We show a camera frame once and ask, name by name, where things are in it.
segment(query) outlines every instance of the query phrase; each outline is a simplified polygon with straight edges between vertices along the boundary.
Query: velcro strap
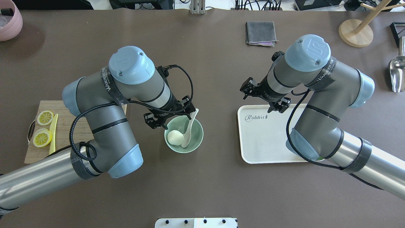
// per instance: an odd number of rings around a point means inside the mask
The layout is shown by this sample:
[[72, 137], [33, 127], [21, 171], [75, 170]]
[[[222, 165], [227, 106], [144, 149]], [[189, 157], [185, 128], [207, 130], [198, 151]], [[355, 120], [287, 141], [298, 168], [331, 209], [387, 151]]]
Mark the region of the velcro strap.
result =
[[[75, 146], [80, 150], [80, 143], [75, 144]], [[99, 175], [94, 175], [92, 174], [83, 164], [83, 160], [77, 156], [77, 154], [71, 150], [70, 151], [70, 161], [72, 163], [72, 167], [75, 170], [76, 174], [84, 179], [84, 180], [90, 180], [96, 176]]]
[[307, 86], [308, 89], [317, 92], [325, 89], [330, 84], [332, 84], [335, 80], [331, 77], [331, 74], [336, 66], [336, 58], [330, 57], [328, 63], [322, 68], [321, 72], [316, 76], [316, 78], [309, 83]]
[[111, 96], [111, 98], [116, 104], [118, 105], [129, 104], [128, 99], [126, 99], [121, 94], [117, 85], [115, 84], [108, 67], [103, 67], [103, 69], [101, 69], [101, 79], [103, 80], [105, 90], [107, 90], [108, 94]]
[[371, 156], [371, 151], [373, 149], [373, 145], [367, 140], [364, 140], [360, 138], [361, 140], [361, 148], [360, 152], [358, 153], [357, 157], [354, 159], [354, 161], [345, 169], [343, 169], [343, 172], [346, 172], [348, 174], [358, 172], [360, 171], [367, 163]]

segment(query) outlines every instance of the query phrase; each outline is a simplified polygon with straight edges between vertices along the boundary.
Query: white spoon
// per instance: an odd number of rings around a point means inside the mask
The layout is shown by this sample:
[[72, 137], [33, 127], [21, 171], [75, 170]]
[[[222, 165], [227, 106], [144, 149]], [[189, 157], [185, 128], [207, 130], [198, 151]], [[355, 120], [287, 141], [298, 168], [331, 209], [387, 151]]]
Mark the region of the white spoon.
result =
[[191, 120], [188, 122], [187, 130], [183, 134], [184, 139], [183, 139], [183, 143], [181, 144], [181, 147], [183, 147], [183, 148], [186, 148], [188, 146], [188, 144], [190, 143], [191, 126], [193, 125], [193, 122], [194, 122], [194, 119], [196, 118], [197, 113], [198, 113], [198, 108], [196, 108], [196, 111], [191, 113], [191, 115], [190, 115]]

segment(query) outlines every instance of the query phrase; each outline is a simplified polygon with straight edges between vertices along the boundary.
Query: green bowl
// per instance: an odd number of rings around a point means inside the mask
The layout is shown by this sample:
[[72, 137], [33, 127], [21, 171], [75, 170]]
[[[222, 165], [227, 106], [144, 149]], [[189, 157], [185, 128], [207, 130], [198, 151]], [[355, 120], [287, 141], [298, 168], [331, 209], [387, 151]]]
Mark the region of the green bowl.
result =
[[166, 141], [167, 146], [177, 153], [189, 153], [197, 149], [197, 147], [199, 147], [201, 142], [203, 141], [203, 127], [197, 119], [194, 120], [193, 126], [191, 127], [191, 139], [186, 148], [172, 145], [167, 141], [167, 135], [173, 130], [178, 130], [179, 132], [184, 134], [188, 126], [188, 121], [189, 119], [187, 116], [175, 117], [167, 124], [168, 129], [164, 131], [164, 140]]

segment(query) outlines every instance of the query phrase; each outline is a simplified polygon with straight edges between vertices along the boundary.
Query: wooden stand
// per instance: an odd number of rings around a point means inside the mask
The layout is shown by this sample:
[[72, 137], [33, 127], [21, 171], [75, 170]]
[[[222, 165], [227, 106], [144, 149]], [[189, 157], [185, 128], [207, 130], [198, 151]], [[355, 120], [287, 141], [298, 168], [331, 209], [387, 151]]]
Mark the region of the wooden stand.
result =
[[396, 7], [404, 6], [405, 3], [388, 6], [391, 0], [383, 0], [377, 7], [371, 7], [364, 3], [361, 4], [362, 7], [372, 10], [372, 12], [366, 17], [364, 21], [357, 19], [349, 19], [344, 21], [339, 26], [340, 38], [348, 45], [353, 47], [366, 47], [373, 41], [373, 31], [368, 25], [381, 11], [387, 9], [393, 9]]

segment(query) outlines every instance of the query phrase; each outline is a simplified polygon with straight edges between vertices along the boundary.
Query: lemon slice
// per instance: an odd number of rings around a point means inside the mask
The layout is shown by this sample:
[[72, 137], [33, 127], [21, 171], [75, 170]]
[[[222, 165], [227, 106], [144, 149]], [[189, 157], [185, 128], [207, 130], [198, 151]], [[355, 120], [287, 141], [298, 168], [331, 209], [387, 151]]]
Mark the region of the lemon slice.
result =
[[52, 134], [46, 128], [41, 128], [34, 133], [34, 146], [44, 147], [51, 142]]
[[38, 118], [36, 120], [38, 121], [39, 125], [45, 126], [50, 124], [52, 122], [52, 119], [53, 119], [53, 112], [45, 110], [38, 115]]

